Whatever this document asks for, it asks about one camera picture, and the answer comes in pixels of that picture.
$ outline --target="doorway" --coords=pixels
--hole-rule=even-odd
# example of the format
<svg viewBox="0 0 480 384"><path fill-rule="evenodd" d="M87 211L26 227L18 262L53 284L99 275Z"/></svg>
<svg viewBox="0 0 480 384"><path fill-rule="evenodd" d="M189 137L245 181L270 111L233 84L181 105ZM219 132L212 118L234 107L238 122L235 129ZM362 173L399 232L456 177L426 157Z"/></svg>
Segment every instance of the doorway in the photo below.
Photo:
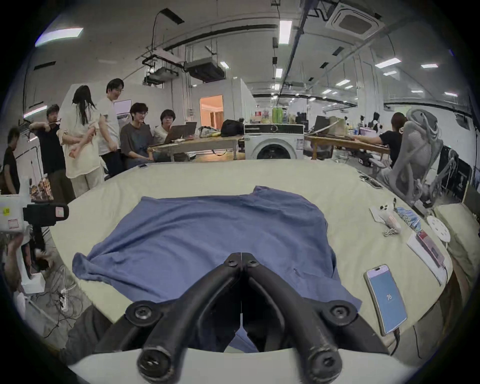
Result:
<svg viewBox="0 0 480 384"><path fill-rule="evenodd" d="M202 97L200 99L200 123L215 129L223 124L223 96Z"/></svg>

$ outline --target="smartphone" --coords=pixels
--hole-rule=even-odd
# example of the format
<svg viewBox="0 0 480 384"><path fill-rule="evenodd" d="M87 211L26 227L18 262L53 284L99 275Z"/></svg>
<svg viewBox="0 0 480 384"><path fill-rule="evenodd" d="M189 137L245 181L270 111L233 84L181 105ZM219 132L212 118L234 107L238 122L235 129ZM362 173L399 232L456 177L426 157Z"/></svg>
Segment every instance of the smartphone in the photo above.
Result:
<svg viewBox="0 0 480 384"><path fill-rule="evenodd" d="M417 233L417 240L427 251L433 261L435 261L435 264L440 267L444 263L445 257L423 229Z"/></svg>
<svg viewBox="0 0 480 384"><path fill-rule="evenodd" d="M387 265L368 270L364 277L377 311L380 332L385 336L407 319L402 296Z"/></svg>

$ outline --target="black t-shirt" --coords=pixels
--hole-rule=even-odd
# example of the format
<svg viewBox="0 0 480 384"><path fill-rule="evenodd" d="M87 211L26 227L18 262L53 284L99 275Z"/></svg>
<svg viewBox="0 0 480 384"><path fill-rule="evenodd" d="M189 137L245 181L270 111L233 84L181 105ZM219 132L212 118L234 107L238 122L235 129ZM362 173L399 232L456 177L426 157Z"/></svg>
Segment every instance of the black t-shirt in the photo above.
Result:
<svg viewBox="0 0 480 384"><path fill-rule="evenodd" d="M65 169L65 156L63 155L63 149L57 136L59 128L60 126L55 124L49 132L46 132L44 129L35 131L35 135L37 135L40 140L43 173L47 175L59 169Z"/></svg>
<svg viewBox="0 0 480 384"><path fill-rule="evenodd" d="M402 134L395 131L387 131L380 136L383 145L390 148L390 158L392 159L392 168L395 165L398 155L400 154L400 147L402 145Z"/></svg>
<svg viewBox="0 0 480 384"><path fill-rule="evenodd" d="M3 157L3 172L5 173L5 166L10 166L10 176L12 178L13 187L15 188L16 193L20 192L20 180L18 179L17 171L17 160L15 160L15 155L11 147L7 147L5 151L5 156ZM10 191L2 191L2 194L10 194Z"/></svg>

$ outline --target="desk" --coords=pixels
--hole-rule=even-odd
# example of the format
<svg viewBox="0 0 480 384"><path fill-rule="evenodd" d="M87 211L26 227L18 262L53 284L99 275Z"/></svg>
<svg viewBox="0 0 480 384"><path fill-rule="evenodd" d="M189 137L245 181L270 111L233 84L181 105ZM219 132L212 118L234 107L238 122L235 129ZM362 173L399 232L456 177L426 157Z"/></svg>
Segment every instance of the desk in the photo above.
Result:
<svg viewBox="0 0 480 384"><path fill-rule="evenodd" d="M193 140L185 140L181 143L170 143L163 145L153 145L155 152L167 152L170 154L170 159L174 160L175 153L207 151L210 149L233 149L233 159L237 160L237 144L243 136L229 136L229 137L204 137Z"/></svg>
<svg viewBox="0 0 480 384"><path fill-rule="evenodd" d="M334 137L321 137L321 136L309 136L305 135L305 140L311 141L313 144L313 154L312 160L317 159L317 146L318 145L334 145L339 147L351 148L351 149L365 149L368 151L374 151L382 154L389 155L390 149L384 147L383 145L373 145L368 143L362 143L360 141L353 141L353 140L344 140L344 139L337 139Z"/></svg>
<svg viewBox="0 0 480 384"><path fill-rule="evenodd" d="M69 204L70 217L50 227L67 266L76 252L89 254L140 201L153 198L251 193L256 185L297 193L315 204L328 222L328 242L336 254L343 286L362 300L360 314L380 334L377 315L363 274L387 264L402 294L408 318L400 330L415 324L440 297L440 286L423 261L408 247L412 230L399 220L402 232L383 236L385 225L372 219L369 207L391 203L394 194L375 189L359 173L335 161L269 159L212 163L155 163L132 168L93 188ZM408 205L397 198L397 205ZM448 278L452 263L442 242L421 220L422 229L445 255ZM76 280L89 299L111 321L130 301L112 286Z"/></svg>

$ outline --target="sticker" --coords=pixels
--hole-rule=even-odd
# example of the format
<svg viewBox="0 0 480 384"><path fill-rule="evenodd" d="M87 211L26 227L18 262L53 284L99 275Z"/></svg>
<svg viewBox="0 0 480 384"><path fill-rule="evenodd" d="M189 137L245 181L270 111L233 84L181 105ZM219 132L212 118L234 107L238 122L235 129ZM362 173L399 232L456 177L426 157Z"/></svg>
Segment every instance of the sticker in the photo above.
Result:
<svg viewBox="0 0 480 384"><path fill-rule="evenodd" d="M19 227L20 226L18 225L18 220L17 219L8 221L8 228L9 229L16 229L16 228L19 228Z"/></svg>
<svg viewBox="0 0 480 384"><path fill-rule="evenodd" d="M56 217L65 217L63 207L55 207L55 216Z"/></svg>
<svg viewBox="0 0 480 384"><path fill-rule="evenodd" d="M297 151L303 150L303 139L297 139Z"/></svg>

